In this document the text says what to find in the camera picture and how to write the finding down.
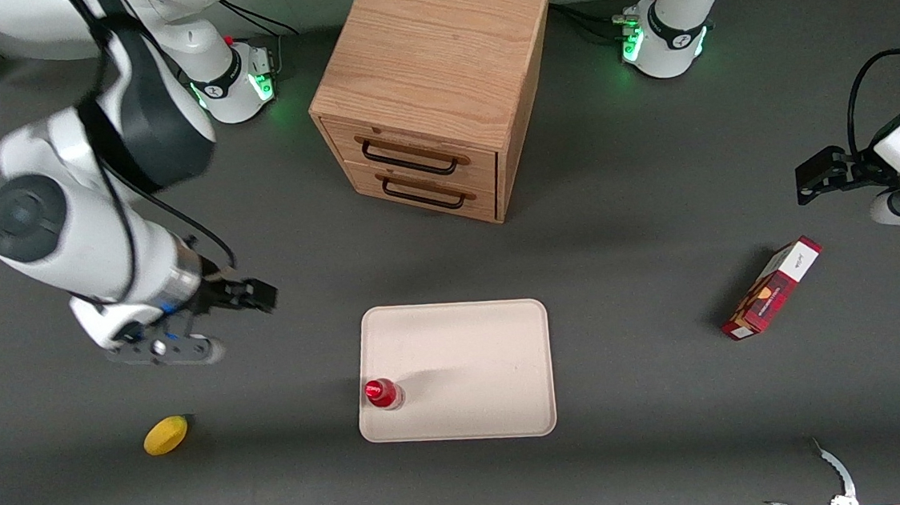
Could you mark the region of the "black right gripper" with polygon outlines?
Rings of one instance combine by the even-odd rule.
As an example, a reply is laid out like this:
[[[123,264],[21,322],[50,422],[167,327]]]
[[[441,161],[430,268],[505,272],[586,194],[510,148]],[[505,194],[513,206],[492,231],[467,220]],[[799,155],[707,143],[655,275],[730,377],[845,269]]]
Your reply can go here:
[[[261,279],[200,279],[192,295],[194,316],[207,315],[218,308],[242,311],[249,307],[269,314],[277,307],[277,296],[276,287]]]

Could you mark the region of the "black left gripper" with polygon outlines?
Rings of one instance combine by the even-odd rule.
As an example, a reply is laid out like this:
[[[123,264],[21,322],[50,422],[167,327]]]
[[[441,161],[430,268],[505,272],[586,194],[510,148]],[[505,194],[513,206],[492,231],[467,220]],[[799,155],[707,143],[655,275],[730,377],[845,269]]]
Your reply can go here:
[[[841,146],[827,146],[816,154],[816,162],[795,169],[799,206],[822,194],[825,183],[841,182],[841,191],[895,186],[894,169],[872,149],[849,154]]]

